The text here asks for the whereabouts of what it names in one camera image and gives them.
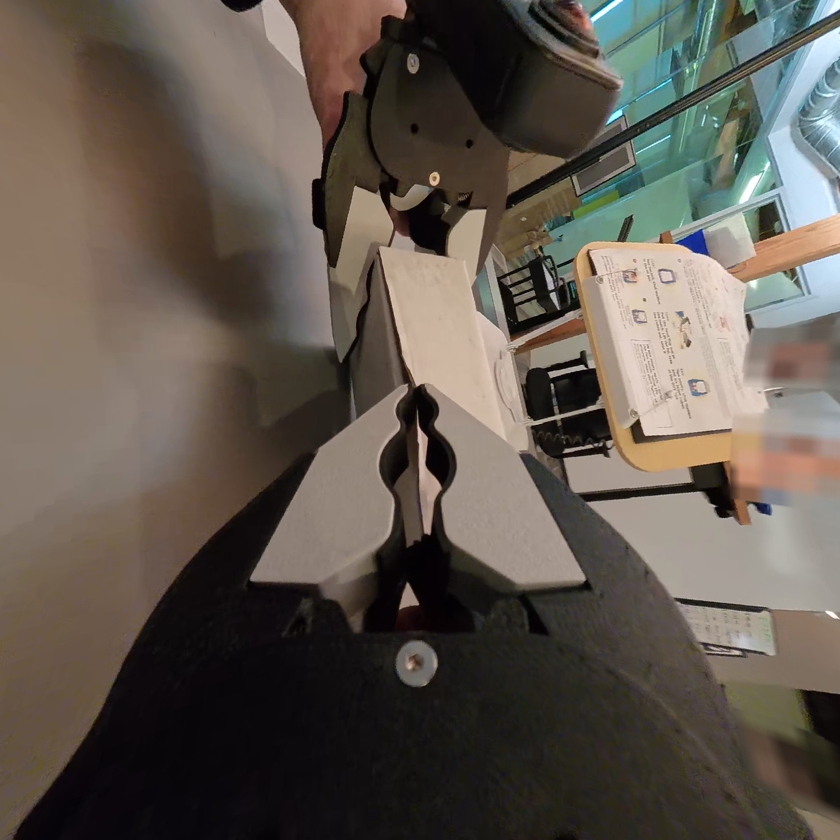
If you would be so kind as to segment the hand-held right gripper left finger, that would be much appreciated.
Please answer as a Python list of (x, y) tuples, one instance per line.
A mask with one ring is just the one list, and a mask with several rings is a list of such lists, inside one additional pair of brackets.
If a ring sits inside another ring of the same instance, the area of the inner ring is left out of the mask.
[(411, 389), (399, 385), (313, 457), (252, 571), (252, 585), (285, 585), (362, 617), (406, 545), (395, 492), (409, 470), (404, 421)]

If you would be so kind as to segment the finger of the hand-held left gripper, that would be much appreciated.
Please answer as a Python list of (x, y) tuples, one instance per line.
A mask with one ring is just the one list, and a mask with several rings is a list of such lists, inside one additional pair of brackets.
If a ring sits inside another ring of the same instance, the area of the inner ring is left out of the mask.
[(332, 337), (340, 362), (345, 362), (357, 339), (358, 319), (369, 297), (368, 276), (379, 248), (390, 244), (393, 230), (381, 196), (356, 186), (338, 263), (329, 268)]
[(478, 275), (487, 261), (490, 244), (485, 242), (486, 225), (487, 210), (472, 208), (448, 230), (446, 257), (461, 260), (469, 275)]

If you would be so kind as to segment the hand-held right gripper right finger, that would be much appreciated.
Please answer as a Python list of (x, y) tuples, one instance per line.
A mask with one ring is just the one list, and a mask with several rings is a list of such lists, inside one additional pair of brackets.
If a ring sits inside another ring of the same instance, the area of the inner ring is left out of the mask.
[(453, 595), (534, 595), (586, 576), (519, 452), (433, 385), (417, 388), (424, 501)]

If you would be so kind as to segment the white cardboard box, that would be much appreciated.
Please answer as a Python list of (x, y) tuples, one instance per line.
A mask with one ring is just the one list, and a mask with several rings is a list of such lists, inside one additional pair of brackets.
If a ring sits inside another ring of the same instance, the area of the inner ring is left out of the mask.
[[(407, 576), (427, 604), (450, 594), (444, 555), (431, 536), (422, 483), (426, 438), (417, 419), (417, 388), (433, 385), (469, 414), (506, 439), (497, 386), (487, 357), (481, 316), (461, 260), (381, 247), (371, 267), (369, 297), (350, 352), (350, 382), (357, 414), (369, 410), (399, 385), (411, 389), (405, 409), (409, 470), (396, 485), (402, 502), (406, 544), (427, 556)], [(453, 595), (484, 611), (500, 596)]]

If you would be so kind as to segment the person's left hand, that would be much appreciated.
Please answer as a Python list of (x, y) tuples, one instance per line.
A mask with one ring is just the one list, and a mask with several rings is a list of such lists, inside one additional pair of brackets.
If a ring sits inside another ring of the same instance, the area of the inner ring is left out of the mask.
[(361, 57), (380, 38), (384, 17), (403, 18), (404, 1), (282, 1), (299, 37), (311, 104), (327, 145), (347, 91), (362, 93)]

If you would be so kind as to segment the black metal rack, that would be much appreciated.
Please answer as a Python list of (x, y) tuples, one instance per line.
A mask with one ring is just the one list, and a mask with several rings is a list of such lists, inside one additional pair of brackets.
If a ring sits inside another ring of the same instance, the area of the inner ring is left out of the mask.
[(497, 279), (512, 338), (558, 318), (564, 310), (564, 282), (554, 259), (538, 255)]

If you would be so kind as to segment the wooden instruction board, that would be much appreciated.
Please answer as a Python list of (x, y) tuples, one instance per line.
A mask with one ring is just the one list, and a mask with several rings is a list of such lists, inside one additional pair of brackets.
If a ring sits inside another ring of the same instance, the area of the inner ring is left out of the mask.
[(652, 245), (660, 249), (672, 249), (681, 245), (621, 244), (593, 242), (585, 245), (574, 261), (574, 280), (581, 301), (583, 321), (595, 363), (597, 379), (602, 389), (602, 401), (612, 432), (612, 440), (624, 460), (636, 469), (647, 472), (661, 472), (669, 469), (703, 466), (717, 462), (728, 462), (732, 458), (732, 431), (744, 421), (755, 421), (760, 415), (748, 416), (735, 421), (729, 432), (690, 435), (686, 437), (655, 437), (642, 439), (637, 427), (624, 427), (616, 411), (618, 397), (618, 375), (604, 371), (601, 364), (606, 360), (606, 327), (594, 322), (592, 315), (592, 292), (594, 270), (589, 258), (592, 248), (632, 247)]

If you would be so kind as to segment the black metal pole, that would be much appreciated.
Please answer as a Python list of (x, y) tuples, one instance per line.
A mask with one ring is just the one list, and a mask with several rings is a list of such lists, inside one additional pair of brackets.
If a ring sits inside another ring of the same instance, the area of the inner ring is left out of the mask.
[(749, 37), (759, 40), (744, 42), (737, 33), (705, 51), (686, 52), (682, 55), (686, 61), (673, 65), (659, 84), (627, 103), (622, 113), (583, 152), (512, 191), (507, 198), (507, 209), (574, 178), (615, 149), (835, 30), (838, 12), (819, 13), (818, 5), (819, 2), (778, 3), (766, 17), (744, 30)]

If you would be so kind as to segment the white instruction sheet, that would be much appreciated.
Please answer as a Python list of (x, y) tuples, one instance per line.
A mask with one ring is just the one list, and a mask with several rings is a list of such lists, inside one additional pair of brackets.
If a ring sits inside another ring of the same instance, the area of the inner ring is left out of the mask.
[(621, 425), (642, 438), (729, 432), (766, 396), (745, 381), (749, 330), (740, 280), (675, 246), (591, 248), (592, 315), (606, 328)]

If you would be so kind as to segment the white printed label sheet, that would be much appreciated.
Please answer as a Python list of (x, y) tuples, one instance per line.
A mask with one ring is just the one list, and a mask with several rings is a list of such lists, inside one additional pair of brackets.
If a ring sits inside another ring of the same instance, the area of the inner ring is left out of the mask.
[(770, 609), (688, 599), (678, 599), (676, 603), (696, 641), (708, 655), (777, 655)]

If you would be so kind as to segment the wooden beam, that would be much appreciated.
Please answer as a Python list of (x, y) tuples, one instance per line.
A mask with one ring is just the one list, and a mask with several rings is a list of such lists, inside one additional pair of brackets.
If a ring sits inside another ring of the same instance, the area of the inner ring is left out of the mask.
[(728, 268), (742, 282), (806, 266), (839, 254), (839, 213), (755, 244), (752, 258)]

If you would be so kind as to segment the silver air duct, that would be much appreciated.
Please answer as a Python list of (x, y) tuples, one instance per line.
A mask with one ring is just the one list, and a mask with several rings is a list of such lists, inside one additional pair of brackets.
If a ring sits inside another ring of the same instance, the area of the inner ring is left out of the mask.
[(817, 157), (839, 170), (839, 61), (826, 68), (803, 101), (797, 126)]

